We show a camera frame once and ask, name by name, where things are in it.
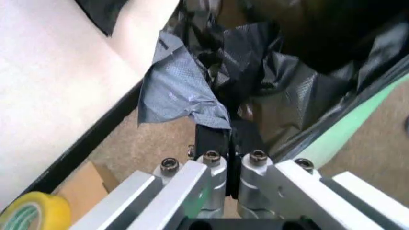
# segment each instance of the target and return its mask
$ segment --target mint green surface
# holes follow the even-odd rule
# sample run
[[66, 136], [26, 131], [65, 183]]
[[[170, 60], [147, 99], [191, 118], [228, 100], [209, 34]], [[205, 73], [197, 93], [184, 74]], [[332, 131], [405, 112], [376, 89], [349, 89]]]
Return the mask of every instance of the mint green surface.
[[344, 118], [334, 124], [316, 141], [311, 143], [296, 158], [306, 158], [312, 161], [316, 168], [326, 164], [342, 148], [347, 140], [358, 130], [364, 121], [375, 111], [390, 92], [403, 81], [409, 78], [409, 74], [390, 84], [369, 100], [362, 103]]

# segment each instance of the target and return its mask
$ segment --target screw head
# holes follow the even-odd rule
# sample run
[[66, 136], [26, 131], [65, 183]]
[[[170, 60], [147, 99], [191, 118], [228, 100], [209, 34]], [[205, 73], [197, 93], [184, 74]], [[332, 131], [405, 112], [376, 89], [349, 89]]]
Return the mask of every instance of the screw head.
[[179, 161], [173, 157], [168, 157], [160, 163], [160, 171], [166, 176], [174, 175], [179, 170]]
[[265, 165], [267, 154], [263, 150], [254, 150], [250, 153], [250, 163], [255, 166]]
[[189, 145], [189, 146], [188, 146], [187, 158], [188, 158], [189, 160], [193, 160], [193, 159], [194, 159], [194, 145]]
[[215, 167], [220, 164], [220, 154], [217, 151], [210, 150], [203, 154], [203, 163], [209, 167]]
[[314, 164], [308, 159], [298, 158], [294, 162], [309, 173], [314, 170]]

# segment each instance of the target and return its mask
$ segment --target black edge trim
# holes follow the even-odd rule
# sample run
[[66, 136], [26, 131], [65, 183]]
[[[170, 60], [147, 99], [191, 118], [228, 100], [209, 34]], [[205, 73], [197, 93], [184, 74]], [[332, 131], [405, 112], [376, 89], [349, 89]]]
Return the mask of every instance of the black edge trim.
[[142, 81], [122, 97], [116, 105], [104, 114], [19, 196], [31, 191], [53, 192], [112, 130], [137, 107], [141, 86]]

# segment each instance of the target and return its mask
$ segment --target green strip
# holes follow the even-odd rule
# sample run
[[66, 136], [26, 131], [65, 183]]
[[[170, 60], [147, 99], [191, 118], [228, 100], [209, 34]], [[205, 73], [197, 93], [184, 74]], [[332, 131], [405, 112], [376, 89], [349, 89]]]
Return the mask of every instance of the green strip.
[[3, 230], [27, 230], [37, 216], [38, 210], [34, 205], [25, 205], [14, 212]]
[[393, 89], [409, 79], [409, 74], [390, 84], [369, 100], [362, 103], [344, 118], [334, 124], [311, 143], [296, 158], [306, 158], [312, 161], [316, 168], [320, 168], [335, 156], [349, 138], [358, 130], [375, 109], [387, 98]]

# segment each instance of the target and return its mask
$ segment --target crumpled plastic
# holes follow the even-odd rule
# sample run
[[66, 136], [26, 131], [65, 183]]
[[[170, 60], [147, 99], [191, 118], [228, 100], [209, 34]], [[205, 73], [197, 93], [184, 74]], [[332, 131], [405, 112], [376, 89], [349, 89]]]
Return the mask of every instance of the crumpled plastic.
[[165, 30], [183, 41], [229, 114], [257, 123], [274, 161], [296, 155], [409, 71], [405, 15], [357, 41], [348, 50], [351, 60], [325, 73], [287, 54], [285, 36], [273, 22], [224, 29], [211, 13], [182, 7]]
[[106, 35], [114, 31], [119, 11], [128, 0], [75, 0], [88, 18]]
[[182, 116], [211, 128], [230, 129], [227, 110], [210, 90], [203, 70], [178, 37], [162, 31], [143, 80], [138, 123]]

